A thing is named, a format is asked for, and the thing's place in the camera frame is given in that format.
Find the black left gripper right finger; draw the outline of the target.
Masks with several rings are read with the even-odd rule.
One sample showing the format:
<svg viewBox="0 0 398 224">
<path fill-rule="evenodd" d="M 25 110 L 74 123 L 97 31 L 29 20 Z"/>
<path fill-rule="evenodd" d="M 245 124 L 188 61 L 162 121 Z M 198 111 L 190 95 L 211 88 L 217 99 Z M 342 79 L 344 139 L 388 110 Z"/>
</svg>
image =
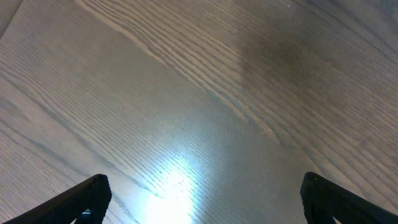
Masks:
<svg viewBox="0 0 398 224">
<path fill-rule="evenodd" d="M 308 224 L 397 224 L 397 215 L 314 172 L 304 175 L 300 195 Z"/>
</svg>

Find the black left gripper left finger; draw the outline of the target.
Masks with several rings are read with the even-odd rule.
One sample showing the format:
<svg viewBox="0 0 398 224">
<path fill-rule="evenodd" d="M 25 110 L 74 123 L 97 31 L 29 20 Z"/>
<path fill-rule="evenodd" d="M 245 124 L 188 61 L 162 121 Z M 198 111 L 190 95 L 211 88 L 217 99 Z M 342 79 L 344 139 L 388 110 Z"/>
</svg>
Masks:
<svg viewBox="0 0 398 224">
<path fill-rule="evenodd" d="M 4 224 L 102 223 L 111 201 L 108 177 L 96 174 Z"/>
</svg>

